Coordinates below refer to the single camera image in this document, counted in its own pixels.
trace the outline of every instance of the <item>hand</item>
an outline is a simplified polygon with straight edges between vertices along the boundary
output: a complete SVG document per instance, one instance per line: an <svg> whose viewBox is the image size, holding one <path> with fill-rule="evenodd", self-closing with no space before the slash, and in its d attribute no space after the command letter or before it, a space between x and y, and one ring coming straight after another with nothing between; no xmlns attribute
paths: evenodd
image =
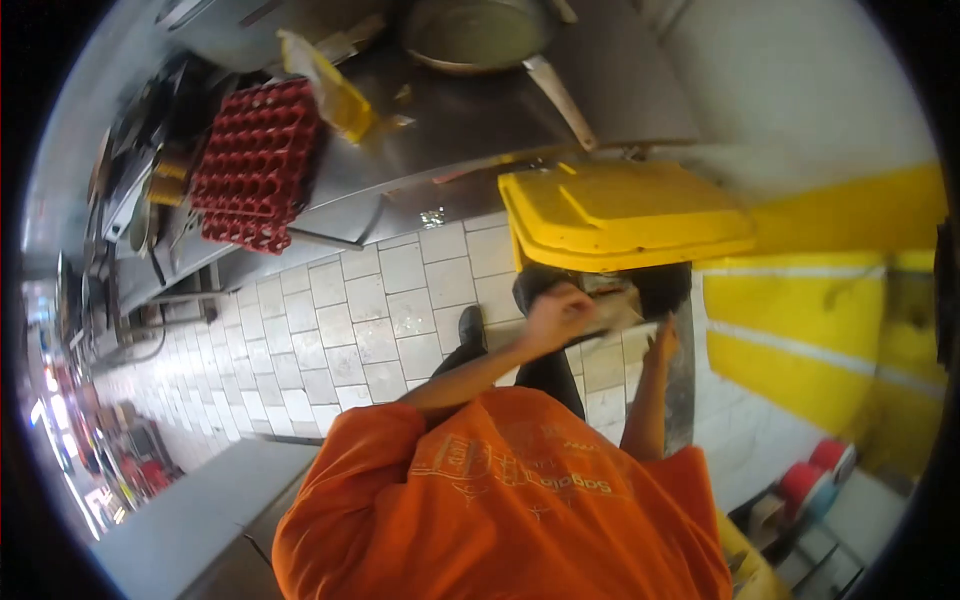
<svg viewBox="0 0 960 600"><path fill-rule="evenodd" d="M516 349L525 361L560 349L584 330L595 310L593 300L577 286L558 283L534 300Z"/></svg>
<svg viewBox="0 0 960 600"><path fill-rule="evenodd" d="M676 318L671 313L666 321L657 328L657 339L650 340L650 349L647 351L644 360L650 357L652 360L660 360L664 364L670 362L673 355L680 348L680 340L677 338L677 328L675 326Z"/></svg>

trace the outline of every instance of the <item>stainless steel shelf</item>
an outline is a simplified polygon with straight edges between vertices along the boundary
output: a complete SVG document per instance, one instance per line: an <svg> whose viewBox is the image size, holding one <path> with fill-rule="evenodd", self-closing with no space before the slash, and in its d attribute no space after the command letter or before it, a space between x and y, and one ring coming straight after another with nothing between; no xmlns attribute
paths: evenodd
<svg viewBox="0 0 960 600"><path fill-rule="evenodd" d="M636 12L621 1L570 0L570 4L580 22L563 27L544 54L601 145L695 141L699 132L683 92ZM336 136L325 140L318 152L310 203L294 223L297 228L352 240L357 224L369 221L364 215L379 202L379 194L410 188L430 198L443 192L411 186L578 148L566 122L521 70L486 77L450 77L415 64L395 44L385 43L351 59L343 71L381 115L402 114L414 122L377 129L358 145ZM395 96L406 84L410 101L401 104ZM446 205L459 206L476 197L451 197ZM475 216L483 205L462 212ZM381 219L380 226L391 231L390 235L381 231L378 239L420 228L411 214ZM376 238L370 236L368 241ZM232 286L336 252L305 242L298 242L281 257L231 254L235 250L230 245L205 242L194 232L173 254L162 242L157 258L169 287L229 255L224 284ZM124 314L162 291L145 262L120 261L119 269Z"/></svg>

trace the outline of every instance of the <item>orange t-shirt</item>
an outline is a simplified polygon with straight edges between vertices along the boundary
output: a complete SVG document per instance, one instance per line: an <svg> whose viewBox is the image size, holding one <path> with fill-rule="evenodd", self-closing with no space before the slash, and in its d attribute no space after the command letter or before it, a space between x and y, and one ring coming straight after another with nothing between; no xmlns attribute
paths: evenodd
<svg viewBox="0 0 960 600"><path fill-rule="evenodd" d="M703 452L639 463L537 390L424 433L346 411L280 521L287 598L730 598Z"/></svg>

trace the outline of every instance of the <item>stacked egg trays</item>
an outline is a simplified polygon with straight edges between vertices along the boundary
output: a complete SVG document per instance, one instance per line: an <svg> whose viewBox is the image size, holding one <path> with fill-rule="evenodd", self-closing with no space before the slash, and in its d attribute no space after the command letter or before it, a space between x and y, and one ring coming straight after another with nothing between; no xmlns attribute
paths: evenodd
<svg viewBox="0 0 960 600"><path fill-rule="evenodd" d="M290 246L320 124L306 79L227 96L190 182L201 237L269 254Z"/></svg>

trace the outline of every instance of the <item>black pants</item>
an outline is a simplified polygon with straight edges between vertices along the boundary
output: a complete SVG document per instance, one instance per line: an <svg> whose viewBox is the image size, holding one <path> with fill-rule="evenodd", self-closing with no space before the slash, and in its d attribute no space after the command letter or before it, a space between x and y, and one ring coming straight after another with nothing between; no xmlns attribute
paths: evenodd
<svg viewBox="0 0 960 600"><path fill-rule="evenodd" d="M480 344L460 346L444 359L431 377L456 369L486 353L486 349ZM516 373L516 385L547 392L581 420L587 420L584 404L580 400L577 384L573 380L573 373L570 372L570 364L566 362L566 352L563 350L551 352L520 367Z"/></svg>

